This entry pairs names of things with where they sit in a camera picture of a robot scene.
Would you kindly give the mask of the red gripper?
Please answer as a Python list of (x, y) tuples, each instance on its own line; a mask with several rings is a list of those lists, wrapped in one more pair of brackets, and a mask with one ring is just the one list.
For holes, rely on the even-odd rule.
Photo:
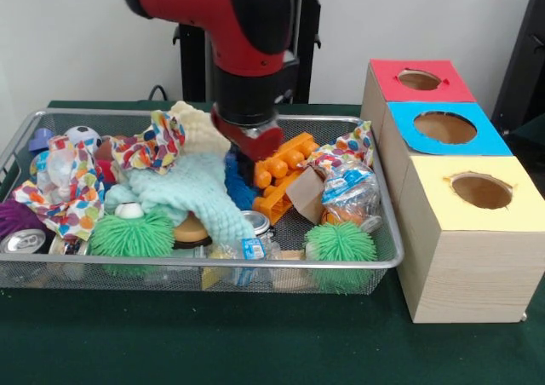
[(216, 106), (211, 110), (215, 128), (252, 161), (261, 161), (273, 155), (284, 141), (284, 132), (273, 120), (259, 127), (244, 128), (224, 120)]

